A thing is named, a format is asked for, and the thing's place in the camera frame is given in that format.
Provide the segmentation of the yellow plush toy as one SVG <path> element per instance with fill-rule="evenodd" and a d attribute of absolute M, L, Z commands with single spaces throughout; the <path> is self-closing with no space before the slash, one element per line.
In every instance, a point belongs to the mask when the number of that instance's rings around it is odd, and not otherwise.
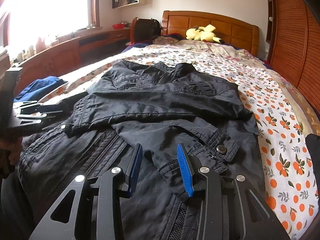
<path fill-rule="evenodd" d="M 206 27 L 190 28 L 186 31 L 185 35 L 187 40 L 224 44 L 224 40 L 215 35 L 215 30 L 216 28 L 209 24 Z"/>

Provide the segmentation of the red bowl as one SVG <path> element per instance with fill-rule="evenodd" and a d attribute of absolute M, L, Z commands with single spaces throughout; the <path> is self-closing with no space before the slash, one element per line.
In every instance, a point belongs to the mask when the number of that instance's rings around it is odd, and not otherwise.
<path fill-rule="evenodd" d="M 117 23 L 117 24 L 113 24 L 113 25 L 112 25 L 112 28 L 113 28 L 114 30 L 120 30 L 120 29 L 124 29 L 124 28 L 125 28 L 125 25 L 126 25 L 126 24 L 123 24 L 123 23 Z"/>

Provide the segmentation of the black garment at right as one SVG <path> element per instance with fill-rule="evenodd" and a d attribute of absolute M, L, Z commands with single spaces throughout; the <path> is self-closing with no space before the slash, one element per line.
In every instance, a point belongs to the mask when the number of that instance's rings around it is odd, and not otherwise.
<path fill-rule="evenodd" d="M 319 186 L 320 177 L 320 137 L 315 134 L 308 134 L 305 138 L 305 143 L 311 156 L 313 163 L 313 171 L 316 177 L 317 185 Z"/>

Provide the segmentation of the window with wooden frame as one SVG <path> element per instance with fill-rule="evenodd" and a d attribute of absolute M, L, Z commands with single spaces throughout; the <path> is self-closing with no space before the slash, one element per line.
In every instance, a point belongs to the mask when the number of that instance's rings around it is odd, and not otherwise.
<path fill-rule="evenodd" d="M 99 26 L 98 0 L 1 0 L 1 48 L 14 59 L 58 37 Z"/>

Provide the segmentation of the wooden desk cabinet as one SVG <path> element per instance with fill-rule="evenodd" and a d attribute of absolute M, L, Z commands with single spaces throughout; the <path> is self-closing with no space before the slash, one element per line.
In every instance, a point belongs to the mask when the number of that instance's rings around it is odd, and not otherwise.
<path fill-rule="evenodd" d="M 130 41 L 130 29 L 111 30 L 62 42 L 27 59 L 21 65 L 14 90 L 18 95 L 27 85 L 48 76 L 60 77 L 86 65 L 121 53 Z"/>

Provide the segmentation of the beige floral quilt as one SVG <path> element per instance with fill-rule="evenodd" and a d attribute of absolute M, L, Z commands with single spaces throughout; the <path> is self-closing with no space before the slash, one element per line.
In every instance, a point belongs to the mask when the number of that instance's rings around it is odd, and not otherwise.
<path fill-rule="evenodd" d="M 253 56 L 249 51 L 245 49 L 234 48 L 231 45 L 210 43 L 194 40 L 178 40 L 173 37 L 160 36 L 152 42 L 154 45 L 172 45 L 184 48 L 189 51 L 201 51 L 212 53 L 215 56 L 220 56 L 228 59 L 233 59 L 239 62 L 249 62 L 252 64 L 263 64 L 259 58 Z"/>

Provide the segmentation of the blue folded garment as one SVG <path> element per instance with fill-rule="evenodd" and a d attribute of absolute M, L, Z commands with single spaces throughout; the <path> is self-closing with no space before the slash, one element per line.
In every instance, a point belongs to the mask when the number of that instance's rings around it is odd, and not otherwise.
<path fill-rule="evenodd" d="M 39 101 L 49 92 L 64 85 L 66 81 L 55 76 L 37 79 L 25 87 L 15 98 L 14 102 Z"/>

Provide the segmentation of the black jacket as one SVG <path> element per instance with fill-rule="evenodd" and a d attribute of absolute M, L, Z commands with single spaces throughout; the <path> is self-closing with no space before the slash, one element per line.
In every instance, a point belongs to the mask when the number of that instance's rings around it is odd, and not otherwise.
<path fill-rule="evenodd" d="M 16 171 L 1 188 L 1 239 L 28 239 L 77 175 L 102 175 L 137 144 L 137 189 L 121 201 L 126 239 L 196 237 L 200 205 L 187 200 L 178 144 L 204 166 L 227 177 L 242 174 L 265 193 L 256 119 L 235 83 L 188 63 L 121 60 L 66 103 L 67 119 L 18 145 Z"/>

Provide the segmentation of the wooden louvered wardrobe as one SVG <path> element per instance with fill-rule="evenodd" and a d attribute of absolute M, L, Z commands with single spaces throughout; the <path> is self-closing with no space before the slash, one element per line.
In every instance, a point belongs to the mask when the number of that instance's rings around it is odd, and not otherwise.
<path fill-rule="evenodd" d="M 303 0 L 272 0 L 269 62 L 319 111 L 319 23 Z"/>

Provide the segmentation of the floral orange bed sheet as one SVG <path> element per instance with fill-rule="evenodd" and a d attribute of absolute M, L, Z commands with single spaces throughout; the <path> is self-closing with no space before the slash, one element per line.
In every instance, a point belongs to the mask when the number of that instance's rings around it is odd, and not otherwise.
<path fill-rule="evenodd" d="M 57 103 L 85 91 L 119 59 L 147 65 L 163 62 L 169 67 L 191 63 L 200 72 L 236 83 L 242 103 L 257 121 L 268 205 L 291 239 L 319 239 L 319 186 L 305 143 L 308 134 L 319 135 L 319 121 L 304 97 L 278 73 L 263 64 L 153 44 L 63 75 L 66 83 L 41 101 Z"/>

